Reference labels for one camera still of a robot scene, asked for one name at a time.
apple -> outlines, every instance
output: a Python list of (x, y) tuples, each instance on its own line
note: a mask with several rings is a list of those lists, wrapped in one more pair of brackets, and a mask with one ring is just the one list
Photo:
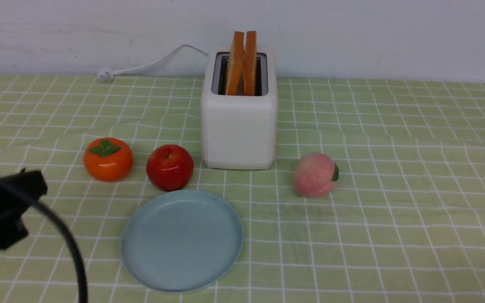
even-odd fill
[(183, 189), (194, 173), (194, 161), (188, 151), (176, 144), (154, 150), (146, 166), (151, 183), (163, 191)]

pink peach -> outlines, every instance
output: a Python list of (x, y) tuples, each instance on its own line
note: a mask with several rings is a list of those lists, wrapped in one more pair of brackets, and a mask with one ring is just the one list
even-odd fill
[(338, 167), (329, 156), (309, 153), (295, 167), (293, 186), (303, 197), (323, 196), (334, 190), (338, 174)]

plate rim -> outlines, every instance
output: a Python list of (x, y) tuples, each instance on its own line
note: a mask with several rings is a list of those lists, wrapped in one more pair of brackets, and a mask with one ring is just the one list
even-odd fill
[[(153, 287), (150, 284), (145, 283), (142, 279), (138, 278), (138, 275), (134, 274), (133, 271), (129, 270), (127, 263), (125, 262), (125, 258), (124, 258), (125, 245), (123, 245), (123, 244), (125, 243), (125, 234), (128, 234), (128, 231), (131, 228), (131, 222), (133, 221), (133, 219), (135, 217), (137, 217), (139, 215), (140, 211), (145, 206), (147, 206), (149, 204), (153, 204), (156, 201), (158, 201), (160, 198), (168, 196), (170, 194), (182, 194), (183, 192), (198, 192), (199, 194), (204, 194), (206, 196), (217, 198), (218, 200), (220, 200), (220, 202), (223, 202), (227, 206), (229, 211), (232, 212), (237, 217), (237, 220), (236, 220), (237, 229), (240, 231), (241, 237), (240, 237), (239, 243), (237, 244), (238, 245), (237, 253), (235, 254), (233, 261), (231, 261), (230, 265), (227, 266), (219, 276), (217, 276), (216, 278), (214, 278), (210, 282), (207, 282), (206, 284), (204, 284), (200, 287), (191, 288), (191, 289), (183, 290), (183, 291), (168, 291), (168, 290), (164, 290), (164, 289), (161, 289), (161, 288)], [(244, 235), (244, 225), (243, 225), (242, 217), (239, 215), (239, 212), (237, 211), (237, 209), (235, 209), (235, 207), (233, 207), (233, 205), (231, 205), (231, 203), (229, 203), (227, 200), (225, 200), (221, 196), (218, 196), (216, 194), (212, 194), (212, 192), (208, 192), (208, 191), (204, 191), (204, 190), (197, 190), (197, 189), (196, 190), (181, 189), (181, 190), (174, 190), (174, 191), (170, 191), (170, 192), (164, 192), (163, 194), (159, 194), (158, 196), (150, 198), (141, 207), (139, 207), (136, 211), (134, 211), (132, 213), (132, 215), (128, 218), (127, 222), (125, 223), (125, 226), (123, 227), (123, 229), (121, 231), (120, 240), (119, 240), (119, 254), (120, 254), (121, 264), (122, 264), (123, 268), (127, 271), (127, 273), (129, 274), (129, 276), (131, 276), (131, 278), (133, 278), (136, 282), (138, 282), (142, 286), (144, 286), (144, 287), (146, 287), (150, 290), (158, 291), (160, 293), (164, 293), (164, 294), (167, 294), (167, 295), (182, 295), (182, 294), (185, 294), (185, 293), (192, 293), (192, 292), (196, 292), (196, 291), (202, 290), (204, 288), (207, 288), (208, 286), (211, 286), (212, 284), (216, 283), (218, 280), (223, 278), (229, 271), (231, 271), (231, 269), (233, 268), (233, 266), (235, 265), (237, 260), (240, 258), (241, 253), (243, 252), (244, 237), (245, 237), (245, 235)]]

bread slice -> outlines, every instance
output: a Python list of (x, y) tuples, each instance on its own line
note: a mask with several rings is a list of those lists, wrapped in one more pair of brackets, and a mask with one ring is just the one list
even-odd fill
[(256, 95), (256, 64), (258, 59), (256, 31), (246, 32), (246, 46), (242, 59), (242, 77), (244, 81), (244, 95)]
[(237, 32), (233, 34), (233, 41), (231, 42), (231, 51), (229, 52), (229, 59), (227, 60), (226, 71), (226, 94), (228, 96), (236, 96), (241, 80), (241, 73), (243, 72), (243, 56), (244, 56), (244, 33)]

persimmon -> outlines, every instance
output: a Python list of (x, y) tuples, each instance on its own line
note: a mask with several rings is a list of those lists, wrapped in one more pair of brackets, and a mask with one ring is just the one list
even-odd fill
[(131, 172), (132, 150), (117, 138), (98, 138), (83, 153), (83, 166), (89, 175), (99, 181), (117, 182)]

